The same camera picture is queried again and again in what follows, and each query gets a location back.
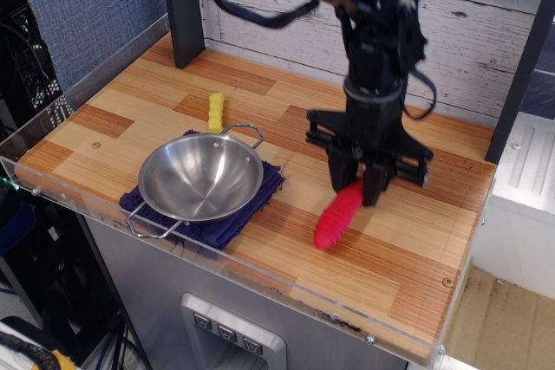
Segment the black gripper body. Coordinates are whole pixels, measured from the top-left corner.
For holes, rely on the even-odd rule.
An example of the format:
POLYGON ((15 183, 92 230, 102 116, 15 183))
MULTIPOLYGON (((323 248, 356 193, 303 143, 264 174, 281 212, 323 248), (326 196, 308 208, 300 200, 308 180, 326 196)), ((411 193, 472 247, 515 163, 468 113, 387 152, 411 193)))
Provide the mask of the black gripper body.
POLYGON ((310 143, 335 146, 349 153, 359 165, 391 165, 395 176, 424 186, 428 182, 428 163, 434 154, 411 137, 402 124, 407 108, 405 79, 396 80, 389 91, 368 90, 347 79, 344 111, 310 110, 310 143))

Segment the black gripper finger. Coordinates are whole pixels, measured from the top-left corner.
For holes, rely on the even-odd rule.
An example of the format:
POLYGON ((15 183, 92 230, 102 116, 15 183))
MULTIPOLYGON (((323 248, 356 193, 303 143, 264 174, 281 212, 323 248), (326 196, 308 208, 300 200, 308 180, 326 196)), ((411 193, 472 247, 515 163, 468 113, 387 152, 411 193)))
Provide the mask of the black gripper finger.
POLYGON ((395 168, 384 164, 367 164, 363 174, 363 202, 365 207, 375 206, 382 192, 395 176, 395 168))
POLYGON ((327 148, 330 181, 334 191, 341 191, 357 178, 359 163, 349 153, 335 146, 327 148))

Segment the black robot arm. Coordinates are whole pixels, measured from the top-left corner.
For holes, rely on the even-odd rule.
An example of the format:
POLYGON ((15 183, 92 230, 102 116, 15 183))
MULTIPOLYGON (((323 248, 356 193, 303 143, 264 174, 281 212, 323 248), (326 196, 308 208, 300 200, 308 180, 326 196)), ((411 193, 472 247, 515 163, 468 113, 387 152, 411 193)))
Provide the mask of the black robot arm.
POLYGON ((408 79, 422 78, 417 64, 426 38, 418 17, 419 0, 308 0, 294 10, 262 16, 228 0, 213 0, 224 12, 270 29, 281 29, 328 3, 342 28, 349 71, 343 83, 342 112, 310 110, 306 139, 323 147, 330 180, 342 191, 362 180, 362 202, 377 203, 393 178, 417 185, 428 179, 433 153, 402 124, 408 115, 408 79))

